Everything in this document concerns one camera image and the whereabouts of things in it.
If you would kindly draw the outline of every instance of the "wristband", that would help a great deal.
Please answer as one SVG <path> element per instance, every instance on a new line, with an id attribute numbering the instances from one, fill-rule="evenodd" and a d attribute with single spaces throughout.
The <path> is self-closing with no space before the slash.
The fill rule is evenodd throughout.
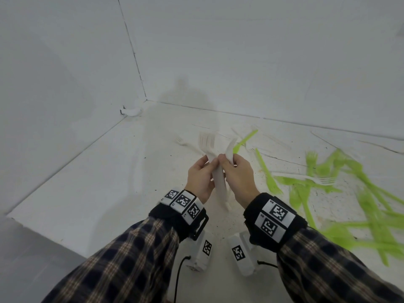
<path id="1" fill-rule="evenodd" d="M 149 216 L 167 220 L 180 240 L 186 237 L 197 240 L 209 220 L 202 202 L 193 193 L 177 188 L 171 189 Z"/>
<path id="2" fill-rule="evenodd" d="M 304 218 L 268 193 L 257 196 L 246 208 L 244 217 L 250 242 L 276 253 L 297 231 L 307 227 Z"/>

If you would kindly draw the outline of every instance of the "white floor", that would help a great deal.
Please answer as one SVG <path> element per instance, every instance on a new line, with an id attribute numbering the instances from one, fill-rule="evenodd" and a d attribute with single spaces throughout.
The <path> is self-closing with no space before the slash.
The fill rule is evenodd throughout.
<path id="1" fill-rule="evenodd" d="M 218 131 L 217 143 L 222 143 L 224 150 L 228 138 L 234 135 L 232 128 L 246 134 L 251 125 L 258 126 L 259 133 L 248 145 L 257 146 L 273 157 L 264 157 L 272 171 L 304 174 L 305 151 L 317 151 L 319 161 L 330 155 L 335 148 L 314 136 L 311 130 L 315 130 L 344 137 L 347 145 L 354 145 L 361 154 L 368 174 L 388 177 L 374 179 L 375 183 L 394 194 L 404 195 L 401 185 L 403 156 L 354 139 L 395 150 L 403 148 L 399 141 L 150 101 L 145 102 L 144 109 L 142 116 L 127 117 L 101 137 L 8 216 L 88 257 L 131 224 L 144 219 L 167 190 L 185 184 L 187 169 L 200 155 L 174 143 L 175 133 L 196 144 L 200 130 Z M 284 144 L 274 142 L 268 136 Z M 267 191 L 264 175 L 254 158 L 245 149 L 240 154 L 252 162 L 259 189 Z M 326 195 L 312 189 L 310 204 L 315 209 L 316 222 L 321 225 L 326 219 L 364 219 L 354 194 L 356 185 L 351 177 L 342 176 L 336 186 L 343 193 Z M 281 199 L 287 202 L 288 188 L 281 188 L 284 191 Z M 404 208 L 392 206 L 404 213 Z M 279 274 L 272 268 L 261 270 L 250 278 L 243 278 L 238 273 L 225 239 L 246 229 L 241 207 L 232 200 L 232 211 L 228 212 L 213 196 L 206 210 L 210 217 L 207 229 L 216 236 L 213 256 L 207 272 L 181 272 L 180 301 L 289 300 Z M 370 238 L 366 232 L 360 236 Z M 184 253 L 180 246 L 174 273 Z M 262 253 L 264 260 L 275 261 L 273 253 Z M 390 259 L 391 267 L 387 268 L 372 250 L 355 250 L 354 253 L 377 274 L 404 289 L 404 263 Z"/>

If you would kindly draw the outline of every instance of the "hand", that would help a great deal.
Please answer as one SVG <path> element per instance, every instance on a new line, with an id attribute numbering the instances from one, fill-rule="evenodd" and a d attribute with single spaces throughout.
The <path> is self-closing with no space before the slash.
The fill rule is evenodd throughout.
<path id="1" fill-rule="evenodd" d="M 199 200 L 205 204 L 215 188 L 215 183 L 211 181 L 212 172 L 219 166 L 219 161 L 215 158 L 211 163 L 208 162 L 208 157 L 205 155 L 200 158 L 188 170 L 188 182 L 184 189 L 196 195 Z"/>
<path id="2" fill-rule="evenodd" d="M 237 167 L 227 160 L 224 154 L 219 155 L 219 162 L 226 172 L 226 180 L 234 192 L 235 199 L 243 208 L 259 195 L 254 182 L 254 171 L 250 163 L 238 154 L 233 154 L 233 161 Z"/>

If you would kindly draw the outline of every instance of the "cable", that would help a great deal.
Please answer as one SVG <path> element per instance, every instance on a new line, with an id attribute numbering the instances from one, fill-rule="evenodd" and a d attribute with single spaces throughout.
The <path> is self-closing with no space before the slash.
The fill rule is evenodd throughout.
<path id="1" fill-rule="evenodd" d="M 277 265 L 266 263 L 265 261 L 257 260 L 256 262 L 258 263 L 258 265 L 267 265 L 267 266 L 271 266 L 271 267 L 274 267 L 274 268 L 278 267 Z"/>
<path id="2" fill-rule="evenodd" d="M 177 287 L 178 287 L 179 271 L 181 270 L 182 263 L 183 263 L 184 260 L 186 260 L 186 259 L 191 259 L 191 256 L 185 256 L 185 257 L 181 260 L 181 263 L 179 264 L 178 272 L 177 272 L 177 281 L 175 282 L 174 303 L 175 303 L 176 300 L 177 300 Z"/>

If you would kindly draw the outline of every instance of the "white plastic fork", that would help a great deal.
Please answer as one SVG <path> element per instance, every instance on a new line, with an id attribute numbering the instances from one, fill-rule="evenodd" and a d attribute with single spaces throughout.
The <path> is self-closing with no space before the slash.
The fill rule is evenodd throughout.
<path id="1" fill-rule="evenodd" d="M 317 178 L 317 177 L 310 177 L 308 175 L 303 175 L 303 174 L 286 173 L 286 172 L 272 172 L 271 171 L 271 174 L 274 177 L 291 177 L 291 178 L 297 178 L 299 180 L 308 179 L 308 180 L 312 180 L 314 183 L 319 184 L 319 185 L 333 185 L 336 180 L 336 178 L 334 178 L 334 177 Z"/>
<path id="2" fill-rule="evenodd" d="M 194 146 L 192 143 L 189 143 L 189 142 L 183 140 L 178 134 L 174 134 L 174 141 L 175 141 L 177 144 L 179 144 L 179 145 L 182 145 L 182 146 L 185 146 L 185 147 L 190 148 L 192 151 L 194 151 L 194 152 L 196 152 L 196 153 L 199 153 L 199 154 L 201 154 L 201 155 L 204 155 L 204 153 L 203 153 L 201 150 L 199 150 L 199 149 L 198 149 L 196 146 Z"/>
<path id="3" fill-rule="evenodd" d="M 212 162 L 217 154 L 215 153 L 215 137 L 214 133 L 199 132 L 199 148 L 208 156 L 209 162 Z M 216 193 L 219 199 L 227 206 L 227 190 L 223 168 L 217 167 L 213 172 L 213 180 L 215 182 Z"/>

